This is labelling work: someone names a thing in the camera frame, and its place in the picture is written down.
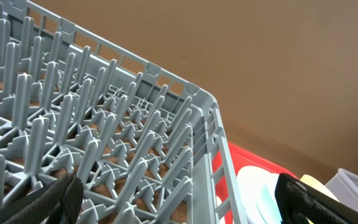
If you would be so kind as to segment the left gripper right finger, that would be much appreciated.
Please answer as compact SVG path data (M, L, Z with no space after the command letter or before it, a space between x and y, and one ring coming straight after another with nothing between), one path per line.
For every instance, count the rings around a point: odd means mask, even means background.
M358 224L358 212L281 173L275 188L275 199L282 224Z

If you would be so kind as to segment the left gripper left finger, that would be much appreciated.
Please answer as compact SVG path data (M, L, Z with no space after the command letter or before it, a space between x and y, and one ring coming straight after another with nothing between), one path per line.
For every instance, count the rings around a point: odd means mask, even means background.
M0 209L0 224L76 223L84 186L75 174L56 181Z

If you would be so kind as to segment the yellow plastic cup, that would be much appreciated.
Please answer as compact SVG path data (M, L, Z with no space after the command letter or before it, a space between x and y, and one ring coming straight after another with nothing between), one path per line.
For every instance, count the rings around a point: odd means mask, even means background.
M315 179L314 177L310 176L310 175L303 175L300 180L309 185L310 187L316 189L317 191L325 194L326 196L334 199L335 201L339 201L335 195L325 186L323 185L319 180Z

